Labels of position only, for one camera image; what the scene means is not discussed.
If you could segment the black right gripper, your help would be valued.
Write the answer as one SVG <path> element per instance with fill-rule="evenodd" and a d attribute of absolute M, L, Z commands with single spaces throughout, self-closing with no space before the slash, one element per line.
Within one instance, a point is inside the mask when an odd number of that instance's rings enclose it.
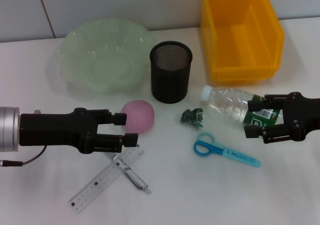
<path fill-rule="evenodd" d="M 245 125 L 246 138 L 262 137 L 265 144 L 288 140 L 303 141 L 308 133 L 320 129 L 320 99 L 307 98 L 300 92 L 266 94 L 260 100 L 248 101 L 248 110 L 283 109 L 282 124 L 272 126 Z"/>

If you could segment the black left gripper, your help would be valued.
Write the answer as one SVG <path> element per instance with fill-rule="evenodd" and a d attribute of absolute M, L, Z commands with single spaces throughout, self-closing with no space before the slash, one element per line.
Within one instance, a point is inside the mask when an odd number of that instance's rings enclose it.
<path fill-rule="evenodd" d="M 137 133 L 124 135 L 97 134 L 98 124 L 124 126 L 126 113 L 112 114 L 108 109 L 97 111 L 75 108 L 67 114 L 31 114 L 20 116 L 20 146 L 72 146 L 82 154 L 121 152 L 138 144 Z"/>

